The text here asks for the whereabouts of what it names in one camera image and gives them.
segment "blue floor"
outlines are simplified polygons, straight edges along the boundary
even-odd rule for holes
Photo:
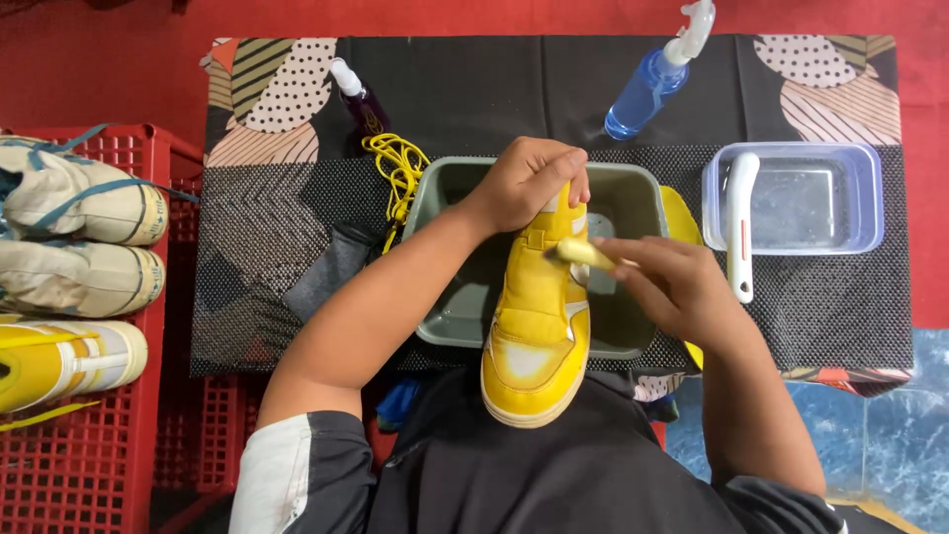
[[[872,399],[788,383],[810,431],[831,497],[869,496],[931,534],[949,534],[949,330],[916,330],[910,383]],[[680,418],[666,449],[709,479],[701,433],[701,381],[676,391]]]

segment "red floor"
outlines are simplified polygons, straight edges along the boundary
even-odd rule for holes
[[[896,35],[918,328],[949,328],[949,247],[941,246],[949,181],[937,155],[949,148],[940,115],[949,100],[941,71],[949,8],[938,2],[716,0],[718,33]],[[681,3],[192,0],[178,16],[171,0],[137,0],[110,11],[50,0],[0,19],[0,125],[148,122],[202,143],[207,76],[197,61],[215,37],[672,34],[684,21]]]

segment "hand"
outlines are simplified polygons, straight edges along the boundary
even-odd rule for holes
[[[492,233],[530,224],[568,181],[569,203],[590,199],[586,152],[549,139],[519,137],[504,150],[463,207],[490,225]]]
[[[592,242],[617,260],[613,276],[663,332],[717,354],[762,339],[708,248],[655,237]]]

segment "person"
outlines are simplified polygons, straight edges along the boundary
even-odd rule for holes
[[[554,421],[516,429],[487,413],[476,371],[446,372],[417,396],[379,480],[371,474],[363,386],[479,243],[526,226],[568,182],[571,206],[589,200],[585,164],[579,148],[519,138],[468,197],[310,319],[264,395],[231,532],[846,531],[761,332],[711,251],[666,238],[594,244],[629,260],[612,275],[664,332],[705,351],[711,484],[590,373]]]

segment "yellow sneaker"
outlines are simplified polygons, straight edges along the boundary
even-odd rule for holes
[[[510,427],[535,429],[553,421],[584,379],[589,270],[543,256],[561,238],[586,238],[586,205],[570,208],[568,191],[569,184],[514,240],[481,358],[481,397]]]

